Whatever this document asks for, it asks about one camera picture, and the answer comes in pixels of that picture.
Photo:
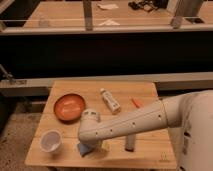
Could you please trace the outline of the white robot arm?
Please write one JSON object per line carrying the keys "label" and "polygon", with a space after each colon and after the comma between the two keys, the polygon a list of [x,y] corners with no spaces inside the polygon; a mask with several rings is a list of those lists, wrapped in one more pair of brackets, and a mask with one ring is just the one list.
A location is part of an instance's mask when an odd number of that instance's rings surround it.
{"label": "white robot arm", "polygon": [[213,90],[157,100],[106,121],[87,109],[81,117],[77,147],[84,156],[103,140],[168,127],[181,128],[177,171],[213,171]]}

